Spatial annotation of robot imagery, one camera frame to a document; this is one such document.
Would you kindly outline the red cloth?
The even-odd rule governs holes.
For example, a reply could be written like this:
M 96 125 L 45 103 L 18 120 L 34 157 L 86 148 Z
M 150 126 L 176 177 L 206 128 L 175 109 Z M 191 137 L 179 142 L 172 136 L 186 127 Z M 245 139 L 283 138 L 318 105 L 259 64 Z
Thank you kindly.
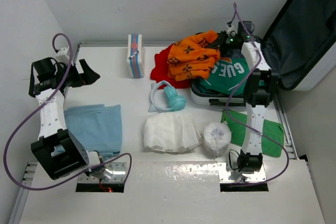
M 167 58 L 172 46 L 173 45 L 171 44 L 160 53 L 155 54 L 155 67 L 151 71 L 150 79 L 156 82 L 165 80 L 176 89 L 187 89 L 191 86 L 191 82 L 189 80 L 176 81 L 175 79 L 168 77 L 169 65 L 167 63 Z

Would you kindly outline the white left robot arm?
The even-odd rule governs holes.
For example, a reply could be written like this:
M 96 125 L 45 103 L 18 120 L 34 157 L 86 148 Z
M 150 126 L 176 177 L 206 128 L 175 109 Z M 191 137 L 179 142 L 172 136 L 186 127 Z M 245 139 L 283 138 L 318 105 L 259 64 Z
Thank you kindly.
M 52 57 L 31 64 L 29 95 L 36 98 L 40 111 L 38 140 L 31 151 L 45 172 L 53 180 L 88 167 L 88 176 L 97 175 L 102 159 L 98 152 L 87 151 L 67 129 L 64 116 L 65 88 L 93 84 L 100 75 L 81 59 L 83 73 L 73 64 L 66 65 Z

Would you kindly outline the teal headphones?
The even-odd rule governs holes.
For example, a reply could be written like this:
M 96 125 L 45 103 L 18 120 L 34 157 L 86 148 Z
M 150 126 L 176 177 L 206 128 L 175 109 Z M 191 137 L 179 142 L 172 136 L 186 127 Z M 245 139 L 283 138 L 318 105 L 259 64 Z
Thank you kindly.
M 161 108 L 154 101 L 154 95 L 156 91 L 164 86 L 164 93 L 167 98 L 168 107 Z M 175 112 L 180 111 L 186 106 L 186 98 L 183 95 L 179 95 L 177 90 L 166 80 L 159 81 L 158 83 L 151 84 L 151 92 L 150 92 L 150 106 L 148 112 Z

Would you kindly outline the orange patterned cloth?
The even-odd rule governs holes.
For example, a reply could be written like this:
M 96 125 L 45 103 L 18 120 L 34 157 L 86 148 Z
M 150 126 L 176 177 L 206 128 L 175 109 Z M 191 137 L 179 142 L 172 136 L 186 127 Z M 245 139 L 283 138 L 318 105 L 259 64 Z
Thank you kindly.
M 218 49 L 208 48 L 217 38 L 218 34 L 209 30 L 175 42 L 167 57 L 168 77 L 175 81 L 207 79 L 221 56 Z

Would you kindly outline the green Guess t-shirt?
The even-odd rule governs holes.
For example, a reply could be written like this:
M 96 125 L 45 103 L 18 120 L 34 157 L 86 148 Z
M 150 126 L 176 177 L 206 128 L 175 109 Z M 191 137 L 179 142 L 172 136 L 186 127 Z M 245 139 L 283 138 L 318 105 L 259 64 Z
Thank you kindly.
M 248 73 L 249 67 L 245 58 L 221 57 L 208 78 L 198 80 L 197 87 L 202 93 L 230 95 Z

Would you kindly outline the light blue shirt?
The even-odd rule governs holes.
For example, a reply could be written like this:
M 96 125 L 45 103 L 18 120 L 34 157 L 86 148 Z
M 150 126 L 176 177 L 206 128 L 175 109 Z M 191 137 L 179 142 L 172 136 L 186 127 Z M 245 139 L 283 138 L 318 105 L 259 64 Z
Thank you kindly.
M 87 151 L 117 156 L 122 145 L 121 105 L 76 106 L 64 111 L 67 129 Z

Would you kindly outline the white pleated skirt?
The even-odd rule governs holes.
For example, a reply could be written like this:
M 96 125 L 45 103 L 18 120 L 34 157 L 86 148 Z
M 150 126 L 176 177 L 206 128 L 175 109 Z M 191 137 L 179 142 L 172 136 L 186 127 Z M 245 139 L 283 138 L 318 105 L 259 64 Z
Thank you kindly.
M 143 128 L 144 148 L 161 153 L 185 153 L 203 138 L 187 111 L 159 113 L 147 118 Z

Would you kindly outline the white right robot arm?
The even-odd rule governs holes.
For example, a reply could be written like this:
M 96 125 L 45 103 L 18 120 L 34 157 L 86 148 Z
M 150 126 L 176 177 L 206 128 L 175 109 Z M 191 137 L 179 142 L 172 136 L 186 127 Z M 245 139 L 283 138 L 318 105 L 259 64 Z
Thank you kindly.
M 245 138 L 237 158 L 237 167 L 242 173 L 259 172 L 263 164 L 262 137 L 264 118 L 274 98 L 279 74 L 273 72 L 266 62 L 260 43 L 253 36 L 252 22 L 238 23 L 236 37 L 241 41 L 241 53 L 246 59 L 249 74 L 245 80 L 243 99 L 247 109 Z

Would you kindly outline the white tissue roll pack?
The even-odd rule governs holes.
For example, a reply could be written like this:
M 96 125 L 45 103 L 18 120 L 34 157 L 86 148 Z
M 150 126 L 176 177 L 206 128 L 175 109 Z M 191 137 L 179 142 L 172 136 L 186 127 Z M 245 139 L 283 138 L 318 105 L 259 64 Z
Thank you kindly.
M 214 157 L 221 157 L 231 143 L 232 133 L 226 122 L 212 122 L 202 132 L 203 146 Z

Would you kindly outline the striped white wipes box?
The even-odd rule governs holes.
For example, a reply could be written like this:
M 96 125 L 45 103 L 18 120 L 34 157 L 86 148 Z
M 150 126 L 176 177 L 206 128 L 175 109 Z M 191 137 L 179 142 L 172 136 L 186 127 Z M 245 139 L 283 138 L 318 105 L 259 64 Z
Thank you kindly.
M 144 77 L 144 47 L 141 34 L 128 35 L 126 62 L 131 78 Z

